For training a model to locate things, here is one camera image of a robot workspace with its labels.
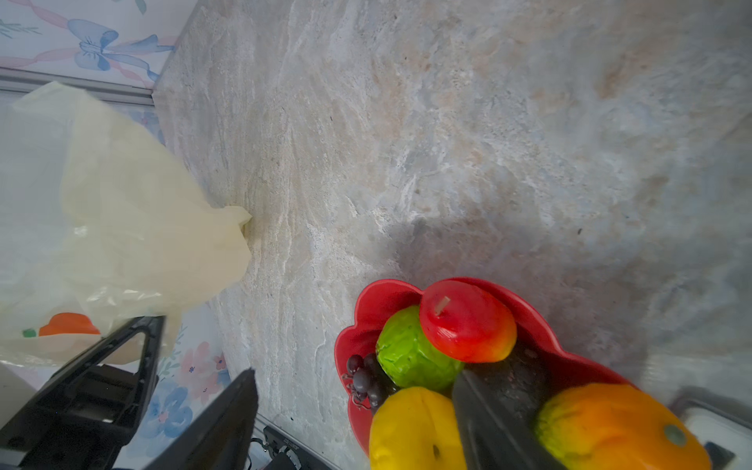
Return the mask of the yellow plastic bag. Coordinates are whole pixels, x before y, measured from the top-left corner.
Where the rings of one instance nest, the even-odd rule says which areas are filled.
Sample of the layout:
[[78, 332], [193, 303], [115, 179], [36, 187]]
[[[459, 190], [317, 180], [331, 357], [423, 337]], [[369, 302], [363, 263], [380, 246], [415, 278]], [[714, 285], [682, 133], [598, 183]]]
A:
[[145, 127], [52, 82], [1, 107], [1, 359], [59, 366], [129, 319], [182, 315], [246, 273], [249, 213], [215, 208]]

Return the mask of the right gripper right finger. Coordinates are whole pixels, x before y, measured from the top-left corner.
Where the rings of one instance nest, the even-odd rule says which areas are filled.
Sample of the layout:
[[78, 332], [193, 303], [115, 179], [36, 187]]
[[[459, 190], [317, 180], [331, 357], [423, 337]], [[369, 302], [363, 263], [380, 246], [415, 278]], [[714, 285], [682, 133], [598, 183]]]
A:
[[563, 467], [475, 373], [460, 373], [452, 388], [452, 403], [469, 469]]

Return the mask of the purple grape bunch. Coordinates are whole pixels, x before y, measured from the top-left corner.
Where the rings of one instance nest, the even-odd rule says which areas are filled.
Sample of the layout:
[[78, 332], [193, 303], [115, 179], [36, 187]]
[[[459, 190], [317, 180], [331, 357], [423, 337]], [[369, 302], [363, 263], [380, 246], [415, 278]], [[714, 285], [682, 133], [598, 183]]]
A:
[[372, 413], [376, 413], [389, 397], [399, 391], [399, 387], [378, 362], [375, 352], [366, 356], [350, 356], [342, 378], [352, 402], [359, 409], [367, 409]]

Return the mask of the red flower-shaped bowl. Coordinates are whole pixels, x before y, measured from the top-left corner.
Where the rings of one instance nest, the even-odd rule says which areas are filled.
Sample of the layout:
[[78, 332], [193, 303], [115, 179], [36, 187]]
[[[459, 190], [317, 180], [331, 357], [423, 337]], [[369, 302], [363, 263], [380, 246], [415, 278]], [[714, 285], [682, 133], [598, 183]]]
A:
[[[608, 367], [562, 349], [544, 317], [516, 293], [483, 279], [462, 277], [460, 281], [486, 290], [507, 305], [517, 322], [518, 342], [542, 357], [553, 391], [589, 383], [628, 383]], [[336, 369], [344, 387], [349, 383], [345, 378], [349, 357], [373, 353], [387, 320], [397, 311], [418, 305], [422, 295], [418, 287], [397, 279], [381, 279], [363, 289], [354, 306], [354, 325], [341, 331], [334, 347]]]

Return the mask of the white calculator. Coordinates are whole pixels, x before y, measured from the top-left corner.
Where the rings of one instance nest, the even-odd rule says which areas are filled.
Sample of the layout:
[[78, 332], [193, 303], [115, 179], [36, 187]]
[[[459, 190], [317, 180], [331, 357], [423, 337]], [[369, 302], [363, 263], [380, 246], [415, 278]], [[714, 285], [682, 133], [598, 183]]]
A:
[[703, 388], [686, 387], [670, 409], [702, 444], [712, 469], [751, 469], [750, 405]]

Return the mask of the dark avocado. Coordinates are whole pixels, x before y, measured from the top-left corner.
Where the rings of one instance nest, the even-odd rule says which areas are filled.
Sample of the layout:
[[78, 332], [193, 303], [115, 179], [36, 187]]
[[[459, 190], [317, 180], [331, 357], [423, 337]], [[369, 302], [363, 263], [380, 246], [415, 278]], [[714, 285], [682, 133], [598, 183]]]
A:
[[476, 374], [493, 395], [521, 422], [532, 425], [551, 396], [550, 372], [541, 355], [522, 344], [501, 362], [474, 363], [465, 368]]

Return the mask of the red apple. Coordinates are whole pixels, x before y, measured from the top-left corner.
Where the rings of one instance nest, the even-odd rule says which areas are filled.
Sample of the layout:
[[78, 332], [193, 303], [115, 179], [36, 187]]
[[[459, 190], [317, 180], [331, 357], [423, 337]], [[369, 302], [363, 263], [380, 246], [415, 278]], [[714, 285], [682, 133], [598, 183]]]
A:
[[468, 283], [443, 280], [429, 286], [419, 305], [428, 341], [441, 353], [465, 363], [506, 360], [517, 342], [509, 307]]

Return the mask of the yellow lemon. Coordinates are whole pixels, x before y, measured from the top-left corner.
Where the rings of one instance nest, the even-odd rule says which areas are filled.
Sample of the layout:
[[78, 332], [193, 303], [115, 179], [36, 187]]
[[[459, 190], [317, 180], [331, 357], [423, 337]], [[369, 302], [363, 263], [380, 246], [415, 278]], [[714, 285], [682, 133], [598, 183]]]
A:
[[372, 469], [465, 469], [452, 401], [412, 387], [385, 401], [372, 420]]

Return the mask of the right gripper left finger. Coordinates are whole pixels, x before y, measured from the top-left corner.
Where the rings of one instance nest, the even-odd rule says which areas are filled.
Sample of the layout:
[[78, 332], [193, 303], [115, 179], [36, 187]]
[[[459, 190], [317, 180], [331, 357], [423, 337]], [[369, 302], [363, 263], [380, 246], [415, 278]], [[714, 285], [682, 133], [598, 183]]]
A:
[[249, 368], [148, 467], [155, 470], [244, 469], [258, 409], [255, 370]]

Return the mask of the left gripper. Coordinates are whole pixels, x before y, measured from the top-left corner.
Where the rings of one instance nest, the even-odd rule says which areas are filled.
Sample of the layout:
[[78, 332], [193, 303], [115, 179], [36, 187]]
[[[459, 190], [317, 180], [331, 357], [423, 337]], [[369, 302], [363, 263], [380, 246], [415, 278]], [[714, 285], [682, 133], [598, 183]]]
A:
[[[76, 356], [1, 429], [3, 469], [111, 469], [135, 435], [156, 380], [166, 319], [136, 317]], [[138, 368], [107, 364], [130, 341]]]

